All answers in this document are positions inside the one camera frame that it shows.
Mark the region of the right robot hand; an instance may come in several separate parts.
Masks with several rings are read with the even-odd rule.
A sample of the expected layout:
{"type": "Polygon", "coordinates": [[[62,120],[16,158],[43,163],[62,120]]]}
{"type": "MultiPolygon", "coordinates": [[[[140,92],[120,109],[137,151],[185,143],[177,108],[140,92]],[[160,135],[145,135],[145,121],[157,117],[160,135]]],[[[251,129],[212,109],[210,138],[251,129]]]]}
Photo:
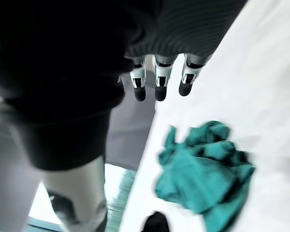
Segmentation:
{"type": "Polygon", "coordinates": [[[42,180],[66,232],[103,232],[106,139],[129,73],[145,99],[145,57],[165,99],[184,54],[186,96],[244,0],[0,0],[0,121],[42,180]]]}

